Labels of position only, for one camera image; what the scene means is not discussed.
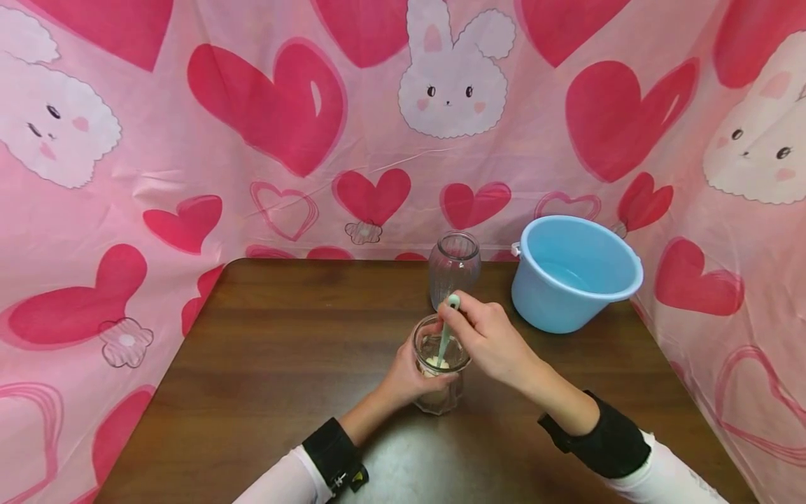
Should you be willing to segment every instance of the white bunny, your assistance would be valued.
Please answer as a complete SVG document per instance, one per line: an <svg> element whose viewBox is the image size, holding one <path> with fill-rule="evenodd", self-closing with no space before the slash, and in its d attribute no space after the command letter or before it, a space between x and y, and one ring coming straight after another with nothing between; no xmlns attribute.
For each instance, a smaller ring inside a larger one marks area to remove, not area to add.
<svg viewBox="0 0 806 504"><path fill-rule="evenodd" d="M43 179L77 188L121 128L89 84L43 65L58 57L39 21L0 6L0 142Z"/></svg>
<svg viewBox="0 0 806 504"><path fill-rule="evenodd" d="M705 151L708 184L761 203L806 198L806 32L788 36Z"/></svg>
<svg viewBox="0 0 806 504"><path fill-rule="evenodd" d="M504 112L507 80L492 58L512 50L512 19L486 10L455 43L443 0L409 0L406 21L411 66L398 101L409 126L437 138L476 135L495 126Z"/></svg>

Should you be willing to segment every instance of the bunny ear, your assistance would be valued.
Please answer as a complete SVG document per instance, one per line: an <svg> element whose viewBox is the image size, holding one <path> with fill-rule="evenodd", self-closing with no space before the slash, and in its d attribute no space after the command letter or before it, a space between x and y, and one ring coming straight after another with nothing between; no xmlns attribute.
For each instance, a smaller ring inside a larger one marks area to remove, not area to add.
<svg viewBox="0 0 806 504"><path fill-rule="evenodd" d="M49 62L59 57L56 42L36 18L4 6L0 6L0 51L28 63Z"/></svg>
<svg viewBox="0 0 806 504"><path fill-rule="evenodd" d="M459 34L456 47L478 48L488 58L506 58L515 43L515 23L500 10L485 10Z"/></svg>
<svg viewBox="0 0 806 504"><path fill-rule="evenodd" d="M781 99L786 94L787 89L789 89L791 82L791 72L787 72L786 70L778 72L764 83L764 86L758 94L764 98L772 98L774 100Z"/></svg>
<svg viewBox="0 0 806 504"><path fill-rule="evenodd" d="M426 52L449 51L453 47L448 6L443 0L409 0L406 26L412 60Z"/></svg>
<svg viewBox="0 0 806 504"><path fill-rule="evenodd" d="M750 87L748 96L759 96L781 103L800 99L806 66L801 55L806 51L806 32L789 35L770 55L761 73Z"/></svg>

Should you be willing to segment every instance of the bucket rim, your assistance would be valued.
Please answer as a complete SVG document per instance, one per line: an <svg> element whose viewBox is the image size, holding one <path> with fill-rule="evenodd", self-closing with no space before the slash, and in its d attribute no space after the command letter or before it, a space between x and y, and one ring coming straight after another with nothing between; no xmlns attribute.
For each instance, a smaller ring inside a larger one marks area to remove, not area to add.
<svg viewBox="0 0 806 504"><path fill-rule="evenodd" d="M534 260L532 254L529 250L529 243L526 237L535 229L537 226L541 224L545 224L548 222L554 221L566 221L566 222L574 222L580 223L584 226L588 226L591 229L595 229L598 232L604 233L607 235L611 240L614 240L616 244L629 256L631 259L630 263L633 266L633 273L634 279L632 283L625 289L614 292L614 293L607 293L601 294L596 292L589 292L587 290L577 289L576 287L571 287L570 285L565 285L561 281L557 280L556 278L552 277L550 274L546 272L543 268L540 267L538 262ZM641 258L638 257L638 254L635 253L632 247L630 247L627 242L625 242L619 235L610 231L607 227L602 226L599 223L595 223L591 220L583 219L581 217L575 217L573 215L545 215L538 219L533 220L526 227L523 228L521 232L521 260L525 260L529 263L529 265L536 269L540 275L551 285L554 287L564 290L568 293L575 294L581 296L586 299L595 299L598 301L606 301L606 302L616 302L616 301L624 301L625 299L629 299L633 294L635 294L638 289L641 288L641 285L644 282L644 268L641 263Z"/></svg>

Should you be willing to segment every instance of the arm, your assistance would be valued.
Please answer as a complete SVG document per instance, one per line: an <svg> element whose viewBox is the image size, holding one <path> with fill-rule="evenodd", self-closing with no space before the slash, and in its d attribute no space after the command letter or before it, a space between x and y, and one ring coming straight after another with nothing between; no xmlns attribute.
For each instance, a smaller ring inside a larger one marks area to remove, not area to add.
<svg viewBox="0 0 806 504"><path fill-rule="evenodd" d="M500 305L457 294L463 313L443 303L440 317L486 374L546 412L539 423L558 448L574 453L632 502L725 504L652 435L595 395L577 389L536 356Z"/></svg>
<svg viewBox="0 0 806 504"><path fill-rule="evenodd" d="M358 449L374 430L401 407L423 394L445 389L454 379L451 375L423 377L415 365L411 339L407 339L377 388L338 422L325 422L255 481L235 504L323 504L348 486L357 490L369 478Z"/></svg>
<svg viewBox="0 0 806 504"><path fill-rule="evenodd" d="M669 448L542 363L519 390L546 414L541 426L619 495L641 504L727 504Z"/></svg>

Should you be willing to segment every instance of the person's right hand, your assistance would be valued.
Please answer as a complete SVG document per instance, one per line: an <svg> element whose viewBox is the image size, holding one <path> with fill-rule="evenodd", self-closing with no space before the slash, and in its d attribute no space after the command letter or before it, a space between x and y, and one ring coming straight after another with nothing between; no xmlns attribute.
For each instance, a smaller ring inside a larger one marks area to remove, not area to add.
<svg viewBox="0 0 806 504"><path fill-rule="evenodd" d="M439 318L453 330L482 371L520 388L542 361L513 327L501 305L483 303L461 290L454 294L459 296L459 311L443 302L438 308Z"/></svg>

